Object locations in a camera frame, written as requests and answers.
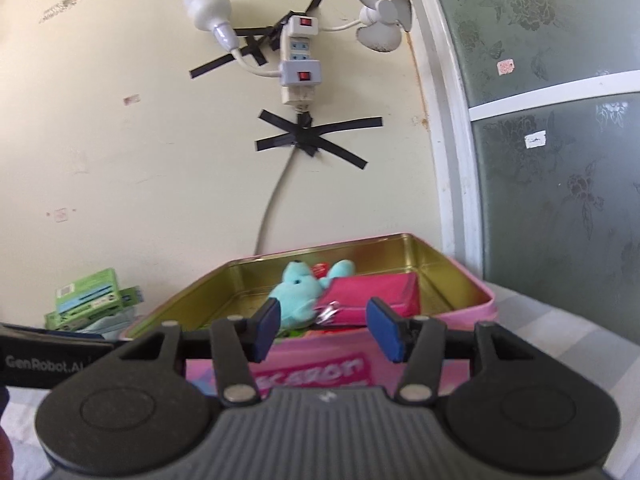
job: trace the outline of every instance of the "light bulb socket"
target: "light bulb socket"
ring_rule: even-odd
[[[229,22],[211,23],[211,31],[218,40],[218,43],[227,52],[231,52],[235,48],[240,48],[240,40]]]

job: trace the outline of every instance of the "table surface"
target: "table surface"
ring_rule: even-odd
[[[640,346],[581,317],[497,285],[498,319],[518,336],[607,390],[622,414],[622,430],[606,469],[622,480],[640,478]],[[2,427],[14,445],[15,480],[49,470],[33,428],[46,392],[11,388]]]

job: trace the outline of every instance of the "light bulb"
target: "light bulb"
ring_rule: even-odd
[[[227,52],[240,47],[236,32],[231,27],[230,0],[184,0],[187,14],[200,30],[208,30]]]

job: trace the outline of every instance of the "screw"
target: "screw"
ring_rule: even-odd
[[[424,402],[432,395],[431,388],[424,384],[408,384],[400,388],[400,396],[409,402]]]
[[[256,396],[256,391],[248,384],[233,384],[225,388],[223,395],[229,402],[249,402]]]

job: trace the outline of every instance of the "wall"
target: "wall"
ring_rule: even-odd
[[[254,250],[289,148],[261,109],[293,119],[274,80],[228,64],[182,0],[0,0],[0,316],[41,324],[54,290],[113,266],[145,308]],[[273,23],[309,0],[232,0],[236,27]],[[357,0],[324,0],[321,23],[353,19]],[[352,31],[314,45],[324,83],[316,124],[382,115],[383,128],[330,134],[369,161],[299,153],[264,250],[409,231],[436,247],[440,222],[430,134],[406,42],[379,54]],[[123,99],[138,94],[140,101]]]

